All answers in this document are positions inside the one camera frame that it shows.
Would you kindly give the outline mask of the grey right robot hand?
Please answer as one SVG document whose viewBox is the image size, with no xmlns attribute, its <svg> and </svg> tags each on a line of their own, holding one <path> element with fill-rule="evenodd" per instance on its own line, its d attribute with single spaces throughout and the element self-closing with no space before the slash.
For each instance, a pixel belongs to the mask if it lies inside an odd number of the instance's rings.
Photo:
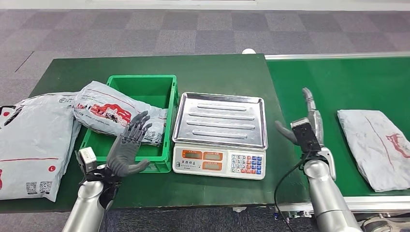
<svg viewBox="0 0 410 232">
<path fill-rule="evenodd" d="M 319 142 L 319 145 L 321 147 L 324 147 L 322 116 L 316 107 L 316 103 L 314 101 L 311 91 L 307 87 L 304 87 L 302 88 L 302 92 L 305 98 L 305 102 L 307 104 L 307 111 L 308 111 L 307 118 L 311 124 L 312 130 Z M 278 120 L 275 121 L 275 127 L 277 131 L 281 135 L 283 135 L 286 139 L 291 141 L 294 145 L 299 145 L 297 143 L 294 133 L 291 132 L 286 127 L 284 127 L 280 121 Z"/>
</svg>

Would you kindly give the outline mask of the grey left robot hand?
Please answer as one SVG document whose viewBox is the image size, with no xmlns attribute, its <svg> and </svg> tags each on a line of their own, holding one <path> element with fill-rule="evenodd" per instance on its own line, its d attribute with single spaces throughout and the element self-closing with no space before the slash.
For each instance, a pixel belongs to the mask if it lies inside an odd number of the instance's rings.
<svg viewBox="0 0 410 232">
<path fill-rule="evenodd" d="M 149 119 L 148 111 L 139 113 L 125 126 L 124 131 L 116 137 L 106 160 L 114 175 L 127 177 L 142 172 L 149 166 L 150 161 L 147 159 L 143 159 L 138 163 L 135 162 L 142 140 L 152 126 L 151 123 L 147 124 Z"/>
</svg>

